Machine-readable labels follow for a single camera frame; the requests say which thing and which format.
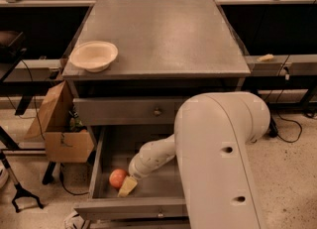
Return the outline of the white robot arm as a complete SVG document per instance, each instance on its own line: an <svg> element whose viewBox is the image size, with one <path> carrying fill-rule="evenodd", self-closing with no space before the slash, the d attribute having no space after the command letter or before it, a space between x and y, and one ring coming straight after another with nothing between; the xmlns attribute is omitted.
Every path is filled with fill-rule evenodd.
<svg viewBox="0 0 317 229"><path fill-rule="evenodd" d="M269 121L252 93L196 95L178 109L173 135L142 145L123 187L176 159L191 229L266 229L245 144Z"/></svg>

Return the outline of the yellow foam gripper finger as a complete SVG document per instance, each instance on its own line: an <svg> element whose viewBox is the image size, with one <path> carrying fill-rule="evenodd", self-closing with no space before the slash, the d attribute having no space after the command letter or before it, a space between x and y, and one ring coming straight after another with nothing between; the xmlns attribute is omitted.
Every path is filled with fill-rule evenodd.
<svg viewBox="0 0 317 229"><path fill-rule="evenodd" d="M126 176L122 186L119 189L118 197L128 196L132 190L137 186L138 181L132 176Z"/></svg>

